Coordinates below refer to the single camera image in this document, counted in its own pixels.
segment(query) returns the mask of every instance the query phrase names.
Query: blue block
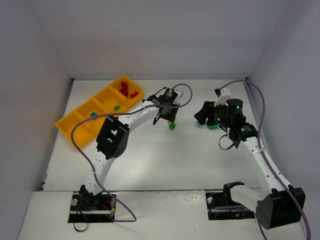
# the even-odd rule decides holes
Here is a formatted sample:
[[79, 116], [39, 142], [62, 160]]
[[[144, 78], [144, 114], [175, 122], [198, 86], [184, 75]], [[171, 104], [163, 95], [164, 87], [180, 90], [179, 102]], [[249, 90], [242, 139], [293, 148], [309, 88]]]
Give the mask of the blue block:
[[200, 124], [198, 121], [195, 123], [198, 127], [202, 127], [203, 125], [202, 124]]

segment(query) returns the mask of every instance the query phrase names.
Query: green block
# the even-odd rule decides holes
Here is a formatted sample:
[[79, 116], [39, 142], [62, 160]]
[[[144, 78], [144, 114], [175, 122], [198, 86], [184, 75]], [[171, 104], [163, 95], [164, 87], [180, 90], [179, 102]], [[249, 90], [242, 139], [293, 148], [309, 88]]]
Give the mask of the green block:
[[174, 122], [172, 122], [172, 123], [169, 125], [169, 129], [170, 129], [171, 131], [173, 131], [173, 130], [175, 129], [175, 127], [176, 127], [176, 124], [175, 124]]
[[114, 109], [115, 111], [118, 111], [120, 108], [121, 108], [121, 107], [120, 107], [119, 105], [117, 105], [117, 106], [115, 106], [113, 109]]
[[207, 127], [209, 130], [215, 130], [215, 129], [218, 128], [218, 125], [213, 125], [213, 126], [207, 125], [206, 127]]

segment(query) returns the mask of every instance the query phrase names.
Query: black cable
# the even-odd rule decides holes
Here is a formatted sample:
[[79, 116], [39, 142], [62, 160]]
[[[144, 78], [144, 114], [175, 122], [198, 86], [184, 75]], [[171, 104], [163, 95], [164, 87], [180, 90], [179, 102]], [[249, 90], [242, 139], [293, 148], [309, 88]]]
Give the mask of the black cable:
[[229, 150], [229, 149], [231, 149], [231, 148], [234, 146], [234, 144], [232, 143], [232, 144], [231, 144], [229, 147], [227, 147], [227, 148], [222, 148], [222, 147], [221, 147], [220, 141], [221, 141], [222, 138], [224, 138], [224, 137], [226, 137], [226, 136], [227, 136], [227, 134], [223, 135], [223, 136], [220, 137], [220, 139], [219, 139], [219, 147], [220, 147], [222, 150]]
[[211, 201], [211, 203], [210, 203], [210, 207], [209, 207], [209, 213], [208, 213], [208, 215], [209, 215], [209, 220], [210, 220], [210, 216], [211, 216], [211, 211], [212, 211], [213, 205], [214, 205], [214, 200], [212, 199], [212, 201]]
[[[81, 205], [82, 205], [82, 200], [83, 200], [83, 199], [84, 199], [84, 198], [81, 196], [81, 200], [80, 200], [80, 202], [79, 202], [79, 206], [78, 206], [78, 208], [77, 208], [77, 210], [76, 210], [76, 213], [75, 213], [75, 216], [74, 216], [74, 218], [73, 218], [73, 228], [74, 228], [74, 230], [76, 230], [78, 233], [84, 232], [84, 231], [87, 230], [88, 227], [89, 227], [89, 222], [88, 222], [85, 214], [80, 210], [80, 207], [81, 207]], [[83, 230], [79, 230], [79, 229], [76, 228], [76, 217], [77, 217], [78, 213], [80, 213], [81, 216], [83, 217], [83, 219], [86, 221], [86, 228], [83, 229]]]
[[158, 120], [160, 119], [160, 116], [156, 116], [154, 119], [153, 119], [153, 125], [156, 125], [156, 123], [158, 122]]
[[153, 94], [153, 95], [157, 95], [158, 93], [160, 93], [163, 89], [167, 89], [167, 87], [166, 86], [164, 86], [163, 88], [161, 88], [159, 91], [157, 91], [155, 94]]
[[223, 126], [221, 126], [220, 124], [219, 124], [219, 128], [222, 129], [224, 132], [227, 132], [227, 130]]

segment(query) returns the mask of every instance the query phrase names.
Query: wire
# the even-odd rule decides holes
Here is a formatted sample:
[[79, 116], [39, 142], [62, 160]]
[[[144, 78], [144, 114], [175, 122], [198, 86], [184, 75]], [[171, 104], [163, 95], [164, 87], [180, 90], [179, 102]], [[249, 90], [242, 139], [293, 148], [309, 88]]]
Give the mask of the wire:
[[[219, 89], [223, 89], [226, 86], [230, 85], [230, 84], [234, 84], [234, 83], [238, 83], [238, 82], [243, 82], [249, 85], [252, 85], [253, 87], [255, 87], [255, 89], [259, 92], [260, 96], [261, 96], [261, 100], [262, 100], [262, 115], [261, 115], [261, 120], [259, 123], [259, 127], [258, 127], [258, 134], [257, 134], [257, 141], [258, 141], [258, 147], [259, 149], [262, 149], [262, 145], [261, 145], [261, 130], [262, 130], [262, 125], [265, 119], [265, 113], [266, 113], [266, 102], [265, 102], [265, 97], [261, 91], [261, 89], [254, 83], [247, 81], [247, 80], [243, 80], [243, 79], [238, 79], [238, 80], [234, 80], [234, 81], [230, 81], [228, 83], [226, 83], [225, 85], [223, 85], [222, 87], [220, 87]], [[310, 230], [310, 225], [307, 219], [307, 216], [304, 212], [304, 210], [302, 209], [302, 207], [300, 206], [299, 202], [297, 201], [297, 199], [295, 198], [295, 196], [292, 194], [292, 192], [289, 190], [289, 188], [286, 186], [286, 184], [281, 180], [281, 178], [278, 176], [278, 174], [276, 173], [276, 171], [273, 169], [273, 167], [271, 166], [267, 156], [265, 155], [264, 151], [261, 151], [261, 155], [266, 163], [266, 165], [268, 166], [268, 168], [270, 169], [270, 171], [272, 172], [272, 174], [274, 175], [274, 177], [279, 181], [279, 183], [281, 184], [281, 186], [284, 188], [284, 190], [288, 193], [288, 195], [291, 197], [291, 199], [293, 200], [294, 204], [296, 205], [297, 209], [299, 210], [302, 219], [304, 221], [305, 224], [305, 229], [306, 229], [306, 240], [311, 240], [311, 230]]]
[[133, 114], [136, 114], [136, 113], [139, 113], [140, 111], [144, 110], [144, 109], [147, 109], [147, 108], [151, 108], [151, 107], [157, 107], [157, 108], [171, 108], [171, 109], [179, 109], [179, 108], [182, 108], [184, 106], [186, 106], [188, 103], [190, 103], [192, 97], [193, 97], [193, 91], [191, 89], [191, 87], [186, 84], [186, 83], [180, 83], [180, 84], [177, 84], [175, 85], [172, 89], [174, 89], [175, 87], [178, 87], [178, 86], [186, 86], [187, 88], [189, 88], [190, 90], [190, 98], [188, 99], [188, 101], [186, 101], [184, 104], [182, 105], [179, 105], [179, 106], [168, 106], [168, 105], [161, 105], [161, 104], [151, 104], [151, 105], [147, 105], [145, 107], [142, 107], [142, 108], [139, 108], [138, 110], [136, 111], [132, 111], [132, 112], [117, 112], [117, 113], [105, 113], [105, 114], [101, 114], [101, 115], [96, 115], [96, 116], [93, 116], [93, 117], [90, 117], [90, 118], [87, 118], [85, 120], [82, 120], [81, 122], [77, 123], [74, 128], [72, 129], [71, 131], [71, 141], [74, 145], [74, 147], [79, 151], [79, 153], [87, 160], [87, 162], [89, 163], [91, 169], [92, 169], [92, 172], [93, 172], [93, 177], [96, 181], [96, 184], [102, 189], [103, 192], [105, 192], [106, 194], [108, 194], [111, 198], [113, 198], [114, 200], [116, 200], [119, 204], [121, 204], [130, 214], [131, 216], [133, 217], [133, 219], [129, 219], [129, 220], [116, 220], [114, 219], [113, 221], [114, 222], [118, 222], [118, 223], [133, 223], [133, 222], [136, 222], [137, 221], [137, 217], [135, 216], [135, 214], [132, 212], [132, 210], [127, 206], [125, 205], [121, 200], [119, 200], [117, 197], [115, 197], [114, 195], [111, 194], [110, 191], [108, 191], [107, 189], [105, 189], [105, 187], [99, 182], [98, 180], [98, 177], [97, 177], [97, 174], [96, 174], [96, 168], [95, 168], [95, 165], [92, 163], [92, 161], [90, 160], [90, 158], [80, 149], [80, 147], [77, 145], [76, 141], [75, 141], [75, 131], [76, 129], [88, 122], [88, 121], [91, 121], [93, 119], [98, 119], [98, 118], [102, 118], [102, 117], [109, 117], [109, 116], [113, 116], [113, 115], [118, 115], [118, 116], [123, 116], [123, 115], [133, 115]]
[[222, 150], [230, 150], [230, 149], [234, 146], [234, 144], [232, 143], [232, 144], [231, 144], [229, 147], [227, 147], [227, 148], [222, 148], [222, 147], [221, 147], [220, 141], [221, 141], [221, 139], [223, 139], [223, 138], [226, 137], [226, 136], [227, 136], [227, 134], [221, 136], [220, 139], [219, 139], [219, 142], [218, 142], [219, 147], [220, 147]]
[[[84, 199], [84, 197], [81, 196], [81, 200], [80, 200], [80, 202], [79, 202], [79, 206], [77, 207], [76, 212], [75, 212], [75, 215], [74, 215], [74, 218], [73, 218], [73, 228], [74, 228], [74, 230], [76, 230], [78, 233], [84, 232], [84, 231], [87, 230], [88, 227], [89, 227], [89, 222], [88, 222], [86, 216], [85, 216], [84, 213], [80, 210], [83, 199]], [[80, 213], [81, 216], [83, 217], [83, 219], [86, 221], [86, 227], [85, 227], [85, 229], [83, 229], [83, 230], [79, 230], [78, 228], [76, 228], [76, 217], [77, 217], [77, 214], [78, 214], [78, 213]]]
[[243, 205], [238, 205], [238, 206], [216, 206], [214, 208], [215, 210], [230, 210], [230, 209], [246, 209], [245, 206]]
[[261, 232], [261, 235], [262, 235], [263, 239], [264, 239], [264, 240], [268, 240], [267, 237], [266, 237], [266, 234], [265, 234], [264, 230], [262, 229], [262, 226], [261, 226], [261, 223], [260, 223], [259, 218], [257, 217], [256, 214], [254, 214], [254, 216], [255, 216], [255, 218], [256, 218], [256, 223], [258, 224], [258, 227], [259, 227], [259, 230], [260, 230], [260, 232]]

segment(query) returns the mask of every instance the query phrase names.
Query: black bracket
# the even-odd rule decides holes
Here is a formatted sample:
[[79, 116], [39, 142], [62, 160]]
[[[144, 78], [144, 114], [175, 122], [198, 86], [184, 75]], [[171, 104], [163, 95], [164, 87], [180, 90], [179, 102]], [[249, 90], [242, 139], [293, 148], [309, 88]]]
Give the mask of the black bracket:
[[231, 182], [223, 185], [223, 197], [224, 197], [225, 204], [227, 206], [239, 205], [239, 203], [232, 201], [231, 193], [230, 193], [230, 189], [239, 185], [245, 185], [245, 184], [242, 181], [235, 181], [235, 182]]
[[106, 159], [121, 156], [127, 148], [130, 129], [127, 124], [119, 121], [118, 117], [108, 116], [96, 138], [96, 148]]

